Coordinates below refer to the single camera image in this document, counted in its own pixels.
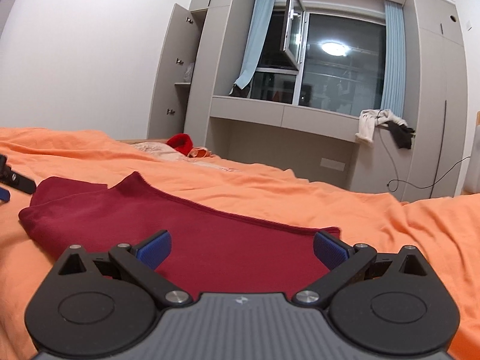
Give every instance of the white cloth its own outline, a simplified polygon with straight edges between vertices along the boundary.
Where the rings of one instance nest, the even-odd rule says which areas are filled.
[[[355,134],[355,137],[359,142],[371,145],[374,142],[375,126],[389,121],[395,122],[400,126],[407,126],[405,120],[394,115],[389,109],[382,111],[379,109],[365,109],[360,113],[360,118],[358,120],[358,133]]]

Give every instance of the red towel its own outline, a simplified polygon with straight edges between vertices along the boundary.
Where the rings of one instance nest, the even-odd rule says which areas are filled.
[[[159,230],[172,252],[157,271],[196,297],[200,292],[285,292],[289,297],[328,270],[313,253],[318,229],[227,214],[148,185],[134,172],[116,186],[62,178],[40,183],[20,221],[46,252],[71,244],[108,251]],[[327,231],[339,237],[339,229]]]
[[[183,133],[174,135],[166,141],[166,144],[183,155],[188,155],[191,149],[194,148],[194,143],[191,141],[190,135]]]

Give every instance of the window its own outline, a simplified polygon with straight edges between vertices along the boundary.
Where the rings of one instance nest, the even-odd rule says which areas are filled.
[[[378,109],[385,76],[386,28],[338,16],[310,14],[298,105],[359,116]]]
[[[385,25],[287,7],[272,13],[250,97],[354,116],[380,108]]]

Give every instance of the open cabinet door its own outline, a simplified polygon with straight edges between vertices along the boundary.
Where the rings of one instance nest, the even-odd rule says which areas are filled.
[[[175,4],[166,30],[148,123],[149,139],[170,138],[183,132],[190,85],[183,76],[195,62],[201,23],[188,10]]]
[[[285,53],[292,67],[297,70],[299,69],[304,15],[305,7],[302,0],[286,0],[280,49]]]

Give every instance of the black device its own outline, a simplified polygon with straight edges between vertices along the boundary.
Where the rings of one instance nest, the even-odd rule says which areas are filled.
[[[0,154],[0,182],[29,195],[37,190],[35,181],[11,169],[7,165],[7,156],[3,154]],[[10,200],[10,193],[4,188],[0,188],[0,200],[4,202]]]
[[[450,359],[458,308],[414,246],[383,254],[322,231],[313,252],[331,270],[290,301],[282,293],[195,301],[153,270],[171,245],[167,231],[108,253],[71,245],[25,312],[35,359]]]

